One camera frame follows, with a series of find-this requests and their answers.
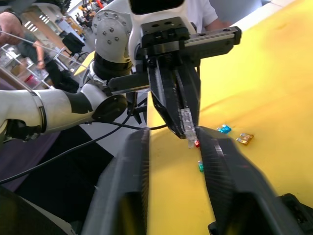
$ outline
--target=yellow tablecloth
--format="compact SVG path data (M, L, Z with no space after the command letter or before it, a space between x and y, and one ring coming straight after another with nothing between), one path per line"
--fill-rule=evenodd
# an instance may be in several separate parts
M313 1L298 0L243 34L228 54L201 62L200 125L254 134L239 148L276 192L313 207ZM163 124L148 107L148 125ZM149 235L207 235L213 222L199 149L169 130L150 141Z
M81 74L83 71L85 71L85 67L88 67L88 65L90 64L90 62L92 61L92 59L94 58L94 53L95 51L91 52L83 61L82 65L78 68L78 70L76 70L74 76L77 76L79 74Z

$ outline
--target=white shirt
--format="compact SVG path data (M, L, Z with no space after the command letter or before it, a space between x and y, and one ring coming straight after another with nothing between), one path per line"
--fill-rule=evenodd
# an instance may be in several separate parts
M197 33L217 19L215 9L209 0L186 0L187 18L197 27Z

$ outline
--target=black mount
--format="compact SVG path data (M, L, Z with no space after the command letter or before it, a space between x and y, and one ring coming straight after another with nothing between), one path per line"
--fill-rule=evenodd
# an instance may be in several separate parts
M241 30L189 35L181 18L175 17L143 24L141 31L136 73L110 79L103 91L110 96L150 88L154 107L169 129L185 139L181 109L190 109L194 126L199 121L201 82L195 67L203 58L227 54L239 44Z

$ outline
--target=red fuse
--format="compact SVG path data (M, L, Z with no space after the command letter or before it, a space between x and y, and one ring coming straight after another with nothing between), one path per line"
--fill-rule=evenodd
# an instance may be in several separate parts
M199 147L200 147L200 142L199 142L199 140L196 140L196 141L195 141L195 147L196 147L196 148L199 148Z

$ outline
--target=wire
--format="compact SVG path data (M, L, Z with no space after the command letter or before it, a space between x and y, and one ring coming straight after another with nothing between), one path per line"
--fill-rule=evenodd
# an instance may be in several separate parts
M108 122L107 124L111 124L111 125L115 125L115 126L120 126L120 127L126 127L129 129L134 129L134 130L140 130L143 127L137 127L137 126L129 126L129 125L125 125L125 124L121 124L121 123L117 123L117 122ZM150 130L154 131L154 130L159 130L162 129L164 127L167 127L167 125L162 125L162 126L156 126L156 127L148 127Z
M25 42L27 42L27 43L35 44L34 42L29 41L29 40L26 40L25 38L18 37L18 36L16 36L16 35L13 35L13 34L11 34L11 33L4 32L4 31L2 31L2 30L0 30L0 33L4 33L4 34L7 34L7 35L10 35L11 37L18 38L18 39L20 39L20 40L22 40L22 41L25 41ZM62 53L60 53L59 51L56 51L56 50L50 49L50 48L45 47L45 46L43 46L43 45L39 45L39 44L36 44L36 45L38 45L38 46L40 46L40 47L42 47L42 48L44 48L44 49L47 49L47 50L53 51L53 52L55 52L55 53L57 53L57 54L59 54L59 55L61 55L61 56L65 57L65 58L67 58L67 59L69 59L69 60L73 61L74 63L76 63L76 64L78 64L78 65L80 65L80 66L83 66L84 68L86 68L86 69L88 69L88 70L89 70L89 68L88 68L88 67L86 67L85 65L83 65L83 64L81 64L81 63L79 63L79 62L77 62L76 60L74 60L74 59L72 59L72 58L70 58L70 57L68 57L68 56L66 56L66 55L63 55L63 54L62 54Z
M18 178L20 178L20 177L22 177L22 176L24 176L24 175L27 175L27 174L29 174L29 173L35 171L35 170L38 170L38 169L40 169L40 168L42 168L42 167L44 167L44 166L46 166L46 165L48 165L48 164L54 162L55 160L58 160L59 158L61 158L62 156L66 155L66 154L68 154L68 153L71 153L71 152L73 152L73 151L75 151L75 150L77 150L77 149L80 149L80 148L85 147L85 146L87 146L87 145L89 145L89 144L92 144L92 143L95 143L95 142L97 142L97 141L99 141L99 140L102 140L102 139L104 139L105 137L108 137L109 135L112 135L113 133L115 133L116 131L118 131L118 130L121 129L121 128L122 128L122 127L119 126L119 127L117 127L116 129L114 129L113 131L107 133L107 134L104 135L104 136L101 136L101 137L99 137L99 138L97 138L97 139L88 141L88 142L83 143L83 144L81 144L81 145L79 145L79 146L73 147L73 148L71 148L71 149L69 149L69 150L67 150L67 151L65 151L65 152L63 152L63 153L61 153L61 154L59 154L58 156L56 156L56 157L54 157L54 158L51 158L50 160L48 160L48 161L46 161L46 162L44 162L44 163L41 163L41 164L39 164L39 165L37 165L37 166L35 166L35 167L33 167L33 168L30 168L30 169L28 169L28 170L26 170L26 171L24 171L24 172L22 172L22 173L17 174L17 175L11 176L11 177L9 177L9 178L7 178L7 179L5 179L5 180L1 180L1 181L0 181L0 185L5 184L5 183L8 183L8 182L10 182L10 181L12 181L12 180L16 180L16 179L18 179Z

